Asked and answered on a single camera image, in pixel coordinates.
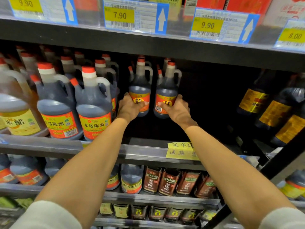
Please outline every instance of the shirt sleeve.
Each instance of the shirt sleeve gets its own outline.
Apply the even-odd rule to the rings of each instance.
[[[295,208],[283,207],[270,212],[259,229],[304,229],[305,214]]]
[[[10,229],[82,229],[79,221],[65,208],[50,201],[37,201]]]

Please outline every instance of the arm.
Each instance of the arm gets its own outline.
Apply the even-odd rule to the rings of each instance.
[[[201,129],[192,120],[189,105],[181,95],[178,95],[173,107],[164,103],[158,105],[188,135],[198,158],[245,228],[258,228],[265,216],[277,208],[295,208],[259,171]]]
[[[125,94],[117,118],[89,146],[74,156],[44,187],[35,201],[61,205],[83,228],[90,228],[101,206],[109,176],[119,154],[125,128],[145,103]]]

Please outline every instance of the barcode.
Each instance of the barcode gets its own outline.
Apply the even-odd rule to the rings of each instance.
[[[161,107],[159,107],[158,105],[156,105],[156,111],[158,111],[158,112],[162,112],[162,108],[161,108]]]
[[[118,29],[134,29],[135,28],[135,24],[134,23],[121,23],[121,22],[113,22],[111,21],[111,25],[115,26]]]
[[[36,16],[44,16],[42,12],[36,12],[36,11],[26,11],[26,10],[20,10],[21,14],[30,14],[30,15],[36,15]]]
[[[6,175],[3,177],[3,179],[7,182],[13,180],[15,177],[12,174]]]
[[[65,137],[69,137],[69,136],[73,136],[73,135],[77,134],[77,132],[78,132],[77,128],[74,128],[70,131],[63,132],[63,134],[65,135]]]
[[[204,36],[204,38],[218,38],[220,33],[206,32],[206,31],[197,31],[196,33],[199,36]]]
[[[283,41],[279,43],[281,46],[293,46],[293,47],[302,47],[304,46],[304,43],[299,43],[299,42],[287,42]]]
[[[33,181],[36,183],[36,182],[39,182],[40,180],[42,180],[42,177],[38,174],[36,177],[33,177]]]
[[[194,16],[197,0],[185,0],[183,15]]]

